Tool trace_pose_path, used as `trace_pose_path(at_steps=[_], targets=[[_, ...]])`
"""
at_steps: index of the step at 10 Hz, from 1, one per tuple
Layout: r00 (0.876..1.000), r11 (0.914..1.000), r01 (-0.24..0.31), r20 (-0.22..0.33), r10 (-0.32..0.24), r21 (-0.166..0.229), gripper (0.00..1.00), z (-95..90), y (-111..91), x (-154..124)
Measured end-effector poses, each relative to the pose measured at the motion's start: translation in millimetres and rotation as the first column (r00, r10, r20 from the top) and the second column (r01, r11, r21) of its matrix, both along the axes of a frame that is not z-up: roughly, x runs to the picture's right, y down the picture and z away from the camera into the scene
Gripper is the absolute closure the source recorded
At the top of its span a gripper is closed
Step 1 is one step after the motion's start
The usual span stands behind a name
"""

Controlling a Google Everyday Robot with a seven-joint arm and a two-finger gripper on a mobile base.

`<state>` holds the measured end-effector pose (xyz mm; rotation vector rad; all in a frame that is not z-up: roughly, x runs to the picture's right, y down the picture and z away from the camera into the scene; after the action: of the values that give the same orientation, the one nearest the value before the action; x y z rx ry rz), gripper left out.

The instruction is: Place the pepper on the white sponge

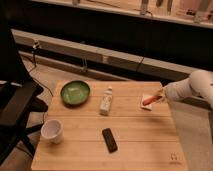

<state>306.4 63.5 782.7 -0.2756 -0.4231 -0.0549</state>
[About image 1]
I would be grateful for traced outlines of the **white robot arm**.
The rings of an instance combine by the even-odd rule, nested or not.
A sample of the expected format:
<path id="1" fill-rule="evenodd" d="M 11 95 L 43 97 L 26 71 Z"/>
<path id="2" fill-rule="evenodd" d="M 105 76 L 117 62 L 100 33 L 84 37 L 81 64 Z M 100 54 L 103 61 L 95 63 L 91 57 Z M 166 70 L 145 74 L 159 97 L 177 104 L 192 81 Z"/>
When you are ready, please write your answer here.
<path id="1" fill-rule="evenodd" d="M 186 79 L 167 84 L 159 89 L 155 95 L 172 101 L 201 96 L 213 109 L 213 72 L 193 71 Z"/>

